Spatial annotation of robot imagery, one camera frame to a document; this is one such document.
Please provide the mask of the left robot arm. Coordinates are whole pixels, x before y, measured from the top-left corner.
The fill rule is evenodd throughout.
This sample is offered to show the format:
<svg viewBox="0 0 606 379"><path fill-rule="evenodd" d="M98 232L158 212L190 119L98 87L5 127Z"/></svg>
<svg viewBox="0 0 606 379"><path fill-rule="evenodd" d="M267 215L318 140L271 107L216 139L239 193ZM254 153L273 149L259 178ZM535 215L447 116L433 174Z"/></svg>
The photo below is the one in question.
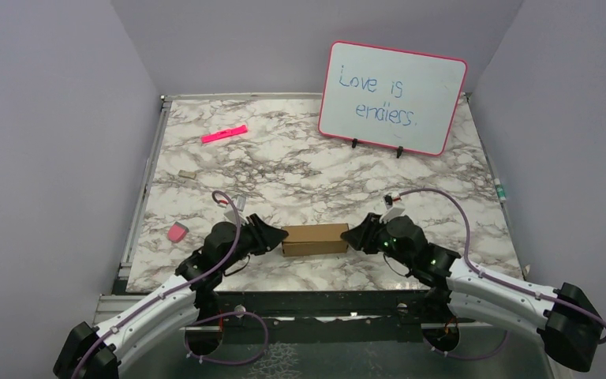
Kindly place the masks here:
<svg viewBox="0 0 606 379"><path fill-rule="evenodd" d="M186 258L163 284L127 310L96 326L75 326L57 357L57 378L117 378L146 351L172 332L194 324L220 324L215 288L225 271L249 255L280 245L287 231L258 215L235 225L217 223L204 244Z"/></svg>

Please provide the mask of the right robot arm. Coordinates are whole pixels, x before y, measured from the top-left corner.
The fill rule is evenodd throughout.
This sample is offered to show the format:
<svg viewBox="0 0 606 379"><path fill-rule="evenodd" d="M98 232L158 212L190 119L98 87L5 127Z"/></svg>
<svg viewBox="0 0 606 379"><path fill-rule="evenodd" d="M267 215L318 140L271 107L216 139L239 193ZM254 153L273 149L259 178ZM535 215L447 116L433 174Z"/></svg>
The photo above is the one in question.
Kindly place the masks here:
<svg viewBox="0 0 606 379"><path fill-rule="evenodd" d="M528 283L483 268L429 242L408 216L382 223L379 215L370 213L341 238L354 250L383 253L404 265L408 276L437 290L423 302L430 319L443 321L453 315L532 337L559 364L590 371L603 325L581 288Z"/></svg>

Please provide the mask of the brown cardboard box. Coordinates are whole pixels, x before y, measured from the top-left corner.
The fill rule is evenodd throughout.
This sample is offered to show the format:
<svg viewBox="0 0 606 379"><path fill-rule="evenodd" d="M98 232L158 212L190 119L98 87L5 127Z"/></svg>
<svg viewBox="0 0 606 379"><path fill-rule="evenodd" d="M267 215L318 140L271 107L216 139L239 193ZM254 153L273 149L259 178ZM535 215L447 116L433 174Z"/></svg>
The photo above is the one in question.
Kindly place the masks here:
<svg viewBox="0 0 606 379"><path fill-rule="evenodd" d="M284 230L288 233L282 242L284 257L342 254L348 250L348 243L341 238L349 230L347 223L297 225Z"/></svg>

